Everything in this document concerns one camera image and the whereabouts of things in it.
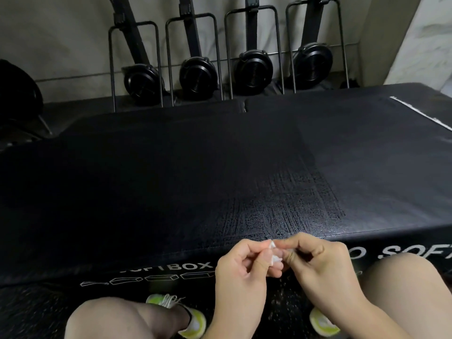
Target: person's left hand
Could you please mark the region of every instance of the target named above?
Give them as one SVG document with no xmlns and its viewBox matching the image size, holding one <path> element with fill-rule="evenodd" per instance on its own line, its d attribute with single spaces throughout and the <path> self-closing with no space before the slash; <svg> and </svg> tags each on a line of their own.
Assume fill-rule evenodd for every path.
<svg viewBox="0 0 452 339">
<path fill-rule="evenodd" d="M 262 316 L 267 295 L 266 276 L 279 278 L 283 263 L 272 265 L 279 249 L 269 249 L 271 240 L 241 240 L 221 257 L 215 270 L 215 312 L 207 338 L 251 339 Z"/>
</svg>

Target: white line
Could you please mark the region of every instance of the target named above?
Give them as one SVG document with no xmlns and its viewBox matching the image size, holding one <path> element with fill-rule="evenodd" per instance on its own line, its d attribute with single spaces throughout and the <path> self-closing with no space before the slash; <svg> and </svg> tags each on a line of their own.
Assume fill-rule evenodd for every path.
<svg viewBox="0 0 452 339">
<path fill-rule="evenodd" d="M 393 100 L 400 102 L 401 104 L 405 105 L 408 108 L 411 108 L 412 110 L 414 110 L 415 112 L 425 116 L 427 119 L 430 119 L 434 122 L 436 122 L 438 125 L 443 126 L 444 128 L 447 128 L 448 130 L 452 130 L 452 127 L 446 125 L 445 123 L 441 122 L 441 120 L 435 118 L 435 117 L 429 117 L 428 115 L 422 113 L 419 109 L 414 108 L 413 106 L 411 106 L 409 103 L 403 102 L 402 100 L 399 100 L 398 98 L 396 98 L 395 96 L 389 96 L 389 98 L 392 98 Z"/>
</svg>

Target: white and yellow shoe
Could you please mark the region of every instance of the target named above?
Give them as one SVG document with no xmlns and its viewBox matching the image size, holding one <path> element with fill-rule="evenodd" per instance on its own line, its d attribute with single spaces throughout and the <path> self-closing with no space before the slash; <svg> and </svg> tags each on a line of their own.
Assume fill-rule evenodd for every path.
<svg viewBox="0 0 452 339">
<path fill-rule="evenodd" d="M 146 303 L 163 306 L 168 309 L 175 305 L 184 307 L 190 314 L 190 323 L 186 329 L 178 331 L 178 333 L 185 339 L 200 339 L 206 331 L 206 317 L 200 311 L 184 306 L 180 303 L 180 300 L 182 298 L 178 298 L 176 295 L 152 294 L 147 298 Z"/>
<path fill-rule="evenodd" d="M 333 324 L 318 308 L 314 307 L 309 314 L 309 321 L 314 330 L 322 337 L 331 337 L 340 332 L 338 326 Z"/>
</svg>

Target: person's right hand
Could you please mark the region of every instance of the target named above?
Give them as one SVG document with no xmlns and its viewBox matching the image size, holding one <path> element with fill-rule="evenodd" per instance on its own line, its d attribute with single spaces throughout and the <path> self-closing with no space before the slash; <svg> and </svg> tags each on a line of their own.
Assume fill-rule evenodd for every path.
<svg viewBox="0 0 452 339">
<path fill-rule="evenodd" d="M 274 240 L 283 249 L 283 260 L 295 273 L 309 300 L 339 328 L 369 301 L 359 286 L 347 246 L 307 233 L 298 233 L 284 240 Z M 302 259 L 297 251 L 312 259 Z"/>
</svg>

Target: hand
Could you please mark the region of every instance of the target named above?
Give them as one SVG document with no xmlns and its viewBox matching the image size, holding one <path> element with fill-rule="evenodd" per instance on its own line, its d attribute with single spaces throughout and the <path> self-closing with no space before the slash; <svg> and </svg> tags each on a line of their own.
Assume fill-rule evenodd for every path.
<svg viewBox="0 0 452 339">
<path fill-rule="evenodd" d="M 283 260 L 292 268 L 309 300 L 339 328 L 346 328 L 346 316 L 367 307 L 347 246 L 307 233 L 274 240 L 283 249 Z M 297 250 L 312 255 L 302 259 Z"/>
<path fill-rule="evenodd" d="M 205 338 L 251 339 L 262 316 L 267 296 L 266 276 L 279 278 L 282 262 L 271 266 L 271 240 L 241 240 L 221 257 L 215 270 L 215 312 Z"/>
</svg>

